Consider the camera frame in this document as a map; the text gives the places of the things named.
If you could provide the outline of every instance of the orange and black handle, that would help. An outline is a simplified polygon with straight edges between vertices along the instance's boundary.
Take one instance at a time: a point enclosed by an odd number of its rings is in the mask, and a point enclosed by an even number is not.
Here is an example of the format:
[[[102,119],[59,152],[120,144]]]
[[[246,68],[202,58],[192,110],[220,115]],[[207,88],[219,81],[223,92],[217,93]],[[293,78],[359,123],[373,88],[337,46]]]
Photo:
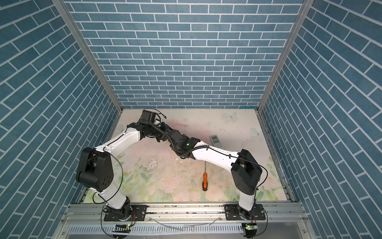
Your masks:
[[[207,191],[208,182],[207,182],[207,173],[203,173],[203,182],[202,182],[202,189],[203,191]]]

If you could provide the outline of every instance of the blue brick wall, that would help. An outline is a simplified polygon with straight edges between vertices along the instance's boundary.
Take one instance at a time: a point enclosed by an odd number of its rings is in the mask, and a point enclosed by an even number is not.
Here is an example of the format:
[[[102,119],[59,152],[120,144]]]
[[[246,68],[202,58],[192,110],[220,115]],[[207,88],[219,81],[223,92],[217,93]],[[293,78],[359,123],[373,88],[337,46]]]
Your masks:
[[[303,0],[66,1],[122,106],[256,107]]]
[[[50,0],[0,0],[0,238],[46,238],[116,110]]]
[[[315,0],[263,111],[318,238],[382,238],[381,13]]]

